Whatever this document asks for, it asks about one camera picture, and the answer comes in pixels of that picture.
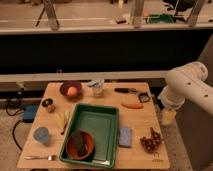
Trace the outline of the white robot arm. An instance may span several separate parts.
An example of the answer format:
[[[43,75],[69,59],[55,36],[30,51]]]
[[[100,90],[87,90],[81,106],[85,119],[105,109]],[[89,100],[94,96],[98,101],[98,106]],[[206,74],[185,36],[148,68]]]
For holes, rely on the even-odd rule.
[[[166,86],[158,99],[163,105],[162,124],[170,125],[188,99],[213,116],[213,87],[205,83],[208,69],[201,62],[190,62],[167,72]]]

